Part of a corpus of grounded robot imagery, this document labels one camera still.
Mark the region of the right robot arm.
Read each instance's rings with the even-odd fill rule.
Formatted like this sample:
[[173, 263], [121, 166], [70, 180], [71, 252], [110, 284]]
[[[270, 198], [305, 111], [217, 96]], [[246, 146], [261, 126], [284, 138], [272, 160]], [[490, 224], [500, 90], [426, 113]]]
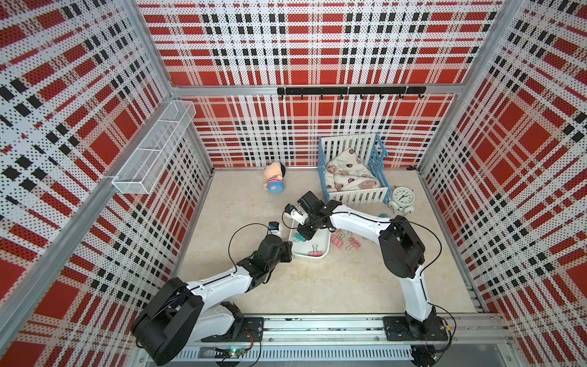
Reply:
[[296, 231], [306, 240], [311, 240], [322, 229], [340, 229], [379, 245], [385, 267], [400, 281], [408, 323], [426, 333], [437, 312], [426, 294], [425, 245], [410, 221], [402, 216], [374, 217], [337, 200], [325, 203], [311, 191], [297, 203], [299, 206], [287, 205], [284, 212], [297, 223]]

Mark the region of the white plastic storage box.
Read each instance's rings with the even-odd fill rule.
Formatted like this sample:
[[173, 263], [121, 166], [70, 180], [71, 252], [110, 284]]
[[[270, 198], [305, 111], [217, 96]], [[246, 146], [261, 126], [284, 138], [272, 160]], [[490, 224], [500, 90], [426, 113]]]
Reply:
[[[307, 239], [304, 243], [297, 243], [293, 239], [295, 232], [298, 232], [297, 225], [298, 223], [295, 223], [293, 220], [290, 221], [292, 229], [290, 230], [288, 240], [292, 242], [293, 257], [309, 261], [318, 261], [325, 258], [330, 251], [331, 232], [328, 229], [320, 229], [314, 234], [312, 239]], [[308, 255], [309, 251], [312, 250], [312, 245], [318, 245], [318, 249], [323, 252], [321, 257], [311, 257]]]

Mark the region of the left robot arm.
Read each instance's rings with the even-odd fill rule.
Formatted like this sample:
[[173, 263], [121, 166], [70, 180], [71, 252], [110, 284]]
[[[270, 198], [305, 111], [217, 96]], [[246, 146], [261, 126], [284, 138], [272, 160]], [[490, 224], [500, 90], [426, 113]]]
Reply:
[[290, 261], [292, 243], [268, 234], [232, 269], [191, 283], [171, 278], [135, 318], [131, 333], [157, 366], [169, 363], [190, 341], [213, 336], [233, 341], [244, 330], [244, 316], [228, 299], [267, 283], [278, 264]]

